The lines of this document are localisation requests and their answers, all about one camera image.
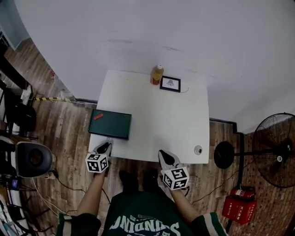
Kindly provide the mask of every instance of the black and yellow tape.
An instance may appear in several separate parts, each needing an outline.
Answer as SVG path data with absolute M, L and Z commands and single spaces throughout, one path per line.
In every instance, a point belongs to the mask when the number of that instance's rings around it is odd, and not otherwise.
M 65 98 L 65 99 L 62 99 L 60 97 L 55 97 L 55 98 L 33 98 L 33 100 L 36 100 L 36 101 L 68 101 L 68 102 L 71 102 L 70 99 L 68 98 Z

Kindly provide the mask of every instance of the sleeve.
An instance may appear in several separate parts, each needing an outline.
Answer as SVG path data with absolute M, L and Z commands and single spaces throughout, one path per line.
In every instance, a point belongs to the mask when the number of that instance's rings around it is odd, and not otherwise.
M 79 216 L 59 214 L 59 225 L 56 236 L 97 236 L 101 223 L 99 219 L 89 213 Z
M 189 224 L 189 228 L 195 235 L 228 236 L 215 212 L 198 216 Z

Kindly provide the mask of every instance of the green box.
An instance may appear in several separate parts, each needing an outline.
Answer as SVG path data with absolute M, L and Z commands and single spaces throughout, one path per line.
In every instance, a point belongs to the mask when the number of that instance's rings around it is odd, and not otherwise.
M 113 138 L 129 139 L 132 115 L 103 110 L 92 111 L 88 132 Z

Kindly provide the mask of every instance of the green shirt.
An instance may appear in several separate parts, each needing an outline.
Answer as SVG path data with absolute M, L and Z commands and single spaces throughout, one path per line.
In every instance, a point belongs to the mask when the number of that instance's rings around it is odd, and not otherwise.
M 100 221 L 92 214 L 77 217 L 60 214 L 57 236 L 97 236 Z M 197 217 L 186 225 L 175 203 L 148 192 L 120 193 L 112 198 L 103 236 L 194 236 L 226 233 L 216 213 Z

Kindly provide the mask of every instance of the picture frame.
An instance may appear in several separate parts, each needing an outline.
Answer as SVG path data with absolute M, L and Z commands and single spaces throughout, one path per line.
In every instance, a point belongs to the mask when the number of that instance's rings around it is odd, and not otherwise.
M 180 79 L 162 76 L 160 89 L 180 93 L 181 81 Z

